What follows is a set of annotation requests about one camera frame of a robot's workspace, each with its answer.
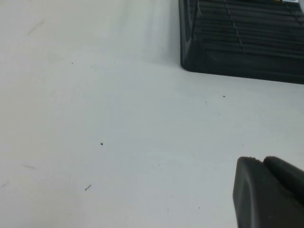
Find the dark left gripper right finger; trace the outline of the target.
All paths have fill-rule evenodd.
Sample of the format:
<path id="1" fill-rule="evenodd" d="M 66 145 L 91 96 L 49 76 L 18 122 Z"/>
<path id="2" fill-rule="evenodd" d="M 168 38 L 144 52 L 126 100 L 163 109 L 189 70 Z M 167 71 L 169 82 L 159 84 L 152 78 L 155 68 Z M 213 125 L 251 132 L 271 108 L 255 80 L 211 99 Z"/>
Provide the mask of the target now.
<path id="1" fill-rule="evenodd" d="M 304 171 L 274 156 L 265 157 L 263 164 L 304 205 Z"/>

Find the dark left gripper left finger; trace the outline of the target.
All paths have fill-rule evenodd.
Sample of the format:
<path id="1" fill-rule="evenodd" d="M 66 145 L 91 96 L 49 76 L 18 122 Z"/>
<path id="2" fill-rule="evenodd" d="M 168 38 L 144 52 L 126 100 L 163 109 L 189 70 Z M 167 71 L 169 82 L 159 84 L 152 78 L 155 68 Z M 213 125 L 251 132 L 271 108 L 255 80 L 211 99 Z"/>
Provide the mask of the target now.
<path id="1" fill-rule="evenodd" d="M 255 158 L 238 158 L 233 202 L 239 228 L 304 226 L 304 206 Z"/>

